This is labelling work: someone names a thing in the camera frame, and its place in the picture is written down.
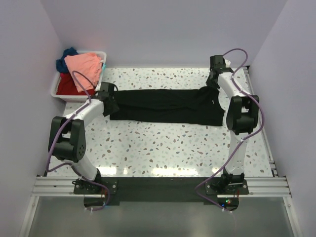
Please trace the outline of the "black t shirt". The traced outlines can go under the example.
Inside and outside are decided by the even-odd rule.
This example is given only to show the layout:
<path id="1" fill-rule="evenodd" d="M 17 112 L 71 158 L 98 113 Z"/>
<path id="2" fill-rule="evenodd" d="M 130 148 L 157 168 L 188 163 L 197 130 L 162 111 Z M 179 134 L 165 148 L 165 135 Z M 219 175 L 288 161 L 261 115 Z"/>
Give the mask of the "black t shirt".
<path id="1" fill-rule="evenodd" d="M 222 126 L 225 111 L 218 96 L 217 89 L 207 86 L 116 91 L 119 110 L 110 119 Z"/>

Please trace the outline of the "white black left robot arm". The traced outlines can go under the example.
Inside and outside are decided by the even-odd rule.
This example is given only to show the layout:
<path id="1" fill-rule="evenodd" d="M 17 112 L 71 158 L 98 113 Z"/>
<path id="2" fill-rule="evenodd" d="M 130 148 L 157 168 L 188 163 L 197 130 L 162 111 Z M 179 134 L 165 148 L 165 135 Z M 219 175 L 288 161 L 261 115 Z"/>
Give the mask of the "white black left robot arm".
<path id="1" fill-rule="evenodd" d="M 46 172 L 68 165 L 86 180 L 85 188 L 92 194 L 102 189 L 99 170 L 90 162 L 86 152 L 85 127 L 95 118 L 111 115 L 119 110 L 114 98 L 118 88 L 113 83 L 102 82 L 96 92 L 77 110 L 65 117 L 55 116 L 51 122 Z"/>

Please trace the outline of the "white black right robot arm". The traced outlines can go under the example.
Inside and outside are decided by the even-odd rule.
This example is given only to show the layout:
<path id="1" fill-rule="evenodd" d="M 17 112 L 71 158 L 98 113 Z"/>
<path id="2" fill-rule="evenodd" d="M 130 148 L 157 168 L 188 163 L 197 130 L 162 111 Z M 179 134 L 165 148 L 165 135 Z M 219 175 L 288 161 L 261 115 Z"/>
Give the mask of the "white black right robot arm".
<path id="1" fill-rule="evenodd" d="M 210 57 L 208 86 L 222 89 L 230 99 L 226 126 L 230 131 L 229 157 L 218 178 L 212 181 L 222 192 L 231 194 L 244 182 L 244 159 L 247 140 L 258 124 L 259 97 L 251 95 L 236 80 L 230 62 L 222 55 Z"/>

